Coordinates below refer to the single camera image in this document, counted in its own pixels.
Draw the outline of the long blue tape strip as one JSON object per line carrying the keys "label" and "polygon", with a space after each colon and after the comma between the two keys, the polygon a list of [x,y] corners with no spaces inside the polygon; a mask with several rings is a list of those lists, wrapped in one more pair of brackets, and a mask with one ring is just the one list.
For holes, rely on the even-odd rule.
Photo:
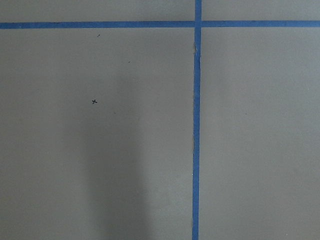
{"label": "long blue tape strip", "polygon": [[202,1],[195,1],[194,12],[194,80],[193,80],[193,159],[192,159],[192,240],[199,239],[200,211],[200,106]]}

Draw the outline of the crossing blue tape strip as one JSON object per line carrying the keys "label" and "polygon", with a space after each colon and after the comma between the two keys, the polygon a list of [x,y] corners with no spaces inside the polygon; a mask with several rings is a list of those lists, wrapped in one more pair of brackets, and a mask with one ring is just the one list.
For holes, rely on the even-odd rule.
{"label": "crossing blue tape strip", "polygon": [[131,28],[318,28],[318,20],[198,20],[198,21],[64,21],[2,22],[9,29],[131,29]]}

